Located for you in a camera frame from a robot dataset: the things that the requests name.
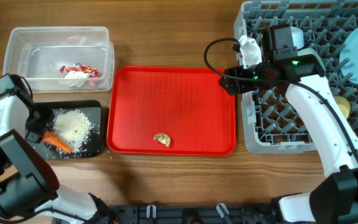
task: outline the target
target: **toy carrot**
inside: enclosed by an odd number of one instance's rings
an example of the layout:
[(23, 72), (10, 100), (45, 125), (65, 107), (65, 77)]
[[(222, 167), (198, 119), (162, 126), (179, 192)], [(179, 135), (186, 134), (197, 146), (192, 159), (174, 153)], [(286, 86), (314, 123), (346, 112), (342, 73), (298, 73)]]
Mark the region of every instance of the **toy carrot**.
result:
[(68, 144), (63, 142), (58, 136), (54, 135), (50, 131), (47, 131), (44, 134), (42, 140), (46, 143), (53, 144), (54, 146), (59, 147), (65, 152), (71, 152), (73, 150)]

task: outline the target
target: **pile of rice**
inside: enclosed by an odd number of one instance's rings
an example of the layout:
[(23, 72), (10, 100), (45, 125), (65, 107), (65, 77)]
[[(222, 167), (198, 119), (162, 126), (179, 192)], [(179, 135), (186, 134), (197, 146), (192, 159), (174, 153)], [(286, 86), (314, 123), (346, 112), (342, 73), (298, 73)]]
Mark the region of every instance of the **pile of rice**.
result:
[(80, 110), (58, 113), (52, 128), (52, 133), (73, 148), (73, 152), (80, 152), (83, 143), (88, 141), (88, 136), (94, 124)]

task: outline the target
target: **wood grain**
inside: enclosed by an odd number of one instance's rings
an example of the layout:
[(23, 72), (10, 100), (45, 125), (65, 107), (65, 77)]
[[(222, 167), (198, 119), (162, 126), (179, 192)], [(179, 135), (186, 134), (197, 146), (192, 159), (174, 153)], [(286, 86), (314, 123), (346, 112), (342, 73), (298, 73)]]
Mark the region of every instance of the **wood grain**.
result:
[[(100, 1), (0, 3), (0, 76), (11, 30), (31, 26), (105, 26), (124, 65), (204, 67), (212, 41), (233, 36), (242, 1)], [(230, 43), (211, 50), (214, 66), (236, 65)], [(36, 94), (35, 100), (99, 100), (106, 133), (111, 93)], [(134, 156), (116, 154), (104, 143), (95, 158), (49, 161), (61, 184), (92, 192), (111, 205), (216, 205), (268, 202), (272, 197), (309, 192), (323, 179), (316, 152), (250, 154), (244, 145), (241, 97), (237, 97), (237, 147), (227, 157)], [(49, 223), (45, 217), (28, 223)]]

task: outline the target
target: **red tray rim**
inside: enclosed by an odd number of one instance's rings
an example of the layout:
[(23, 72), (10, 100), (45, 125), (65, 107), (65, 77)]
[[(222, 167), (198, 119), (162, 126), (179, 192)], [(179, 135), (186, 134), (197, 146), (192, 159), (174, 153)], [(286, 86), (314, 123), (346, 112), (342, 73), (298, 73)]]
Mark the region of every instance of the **red tray rim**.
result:
[[(118, 78), (121, 74), (127, 71), (151, 71), (151, 72), (166, 72), (167, 70), (175, 69), (175, 71), (180, 72), (181, 70), (188, 70), (192, 69), (195, 72), (199, 73), (206, 73), (212, 71), (208, 68), (198, 68), (198, 67), (169, 67), (169, 66), (133, 66), (133, 65), (126, 65), (121, 67), (116, 73), (114, 74), (113, 84), (112, 84), (112, 91), (111, 91), (111, 102), (110, 102), (110, 109), (109, 109), (109, 120), (108, 120), (108, 127), (107, 127), (107, 136), (106, 141), (107, 145), (111, 150), (114, 152), (118, 152), (121, 154), (146, 154), (146, 155), (160, 155), (160, 156), (228, 156), (235, 148), (237, 144), (237, 133), (236, 133), (236, 97), (230, 97), (230, 104), (231, 104), (231, 145), (228, 150), (223, 152), (208, 152), (207, 154), (203, 154), (201, 152), (188, 152), (188, 151), (175, 151), (174, 153), (164, 154), (160, 150), (145, 150), (145, 149), (121, 149), (116, 147), (112, 141), (112, 129), (114, 124), (114, 112), (116, 108), (116, 95), (117, 95), (117, 85), (118, 85)], [(221, 68), (217, 68), (218, 71), (223, 72), (224, 70)]]

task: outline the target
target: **red candy wrapper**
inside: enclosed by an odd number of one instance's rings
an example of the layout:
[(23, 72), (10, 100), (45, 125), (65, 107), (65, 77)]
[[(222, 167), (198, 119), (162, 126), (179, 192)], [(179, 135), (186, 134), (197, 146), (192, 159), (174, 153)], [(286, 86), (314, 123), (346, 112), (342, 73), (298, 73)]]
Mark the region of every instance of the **red candy wrapper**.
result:
[[(64, 65), (60, 69), (60, 72), (62, 72), (64, 75), (67, 75), (67, 73), (71, 71), (88, 73), (90, 78), (99, 77), (99, 71), (96, 68), (92, 68), (90, 66), (83, 65), (81, 63), (76, 63), (72, 67), (68, 67)], [(96, 81), (88, 81), (87, 83), (96, 86)]]

